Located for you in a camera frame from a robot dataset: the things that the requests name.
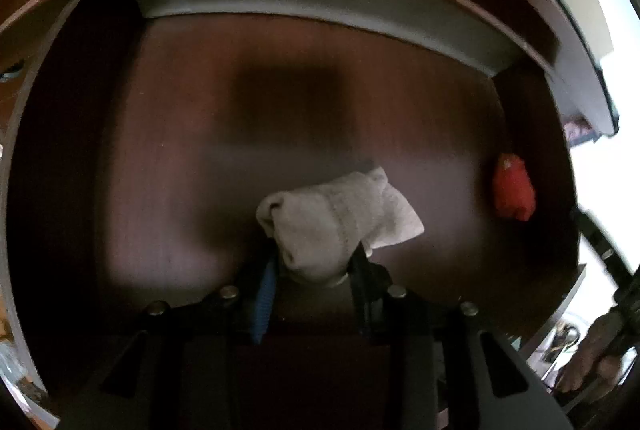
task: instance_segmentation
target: metal rivet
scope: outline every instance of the metal rivet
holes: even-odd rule
[[[404,298],[406,296],[406,289],[401,285],[392,284],[386,288],[386,292],[389,293],[391,298]]]
[[[167,302],[165,302],[164,300],[154,300],[153,302],[151,302],[151,304],[146,306],[146,314],[151,316],[158,316],[164,314],[164,312],[166,312],[169,307],[169,304],[167,304]]]
[[[224,285],[220,288],[219,293],[225,300],[231,300],[240,295],[240,290],[234,285]]]
[[[476,316],[478,314],[478,306],[473,302],[462,302],[460,311],[465,316]]]

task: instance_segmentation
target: person's hand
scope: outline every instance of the person's hand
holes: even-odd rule
[[[616,386],[622,357],[603,356],[603,353],[620,333],[622,326],[622,316],[616,311],[597,318],[576,353],[562,370],[559,381],[556,383],[556,390],[565,393],[578,390],[582,386],[584,378],[597,364],[596,374],[603,381],[591,394],[589,400],[595,401],[608,394]]]

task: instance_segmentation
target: dark wooden board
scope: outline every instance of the dark wooden board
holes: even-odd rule
[[[525,338],[571,289],[575,253],[539,262],[527,251],[537,234],[494,216],[491,172],[511,134],[484,75],[322,22],[208,15],[144,26],[130,1],[109,1],[83,0],[65,25],[12,162],[15,299],[53,393],[72,394],[100,335],[150,300],[198,301],[229,282],[262,248],[262,197],[372,163],[426,227],[376,251],[396,282],[434,301],[473,299]],[[283,283],[274,329],[353,333],[351,309],[346,285]]]
[[[531,251],[541,262],[572,263],[578,230],[570,220],[577,204],[574,174],[566,140],[545,82],[530,60],[494,77],[505,111],[514,152],[527,162],[536,189],[536,214],[527,224]]]

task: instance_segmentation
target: wooden cabinet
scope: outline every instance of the wooden cabinet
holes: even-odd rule
[[[24,43],[38,49],[6,42],[56,2]],[[262,197],[372,163],[426,227],[374,259],[434,301],[473,299],[532,350],[581,272],[545,72],[614,130],[565,19],[554,0],[0,0],[0,60],[28,60],[2,157],[1,292],[33,377],[64,407],[105,335],[260,251]],[[510,151],[538,195],[525,225],[492,211]],[[273,330],[350,334],[351,309],[345,287],[286,283]]]

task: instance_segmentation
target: red cloth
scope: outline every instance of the red cloth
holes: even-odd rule
[[[494,206],[500,217],[528,221],[536,210],[536,191],[524,161],[515,154],[501,154],[494,172]]]

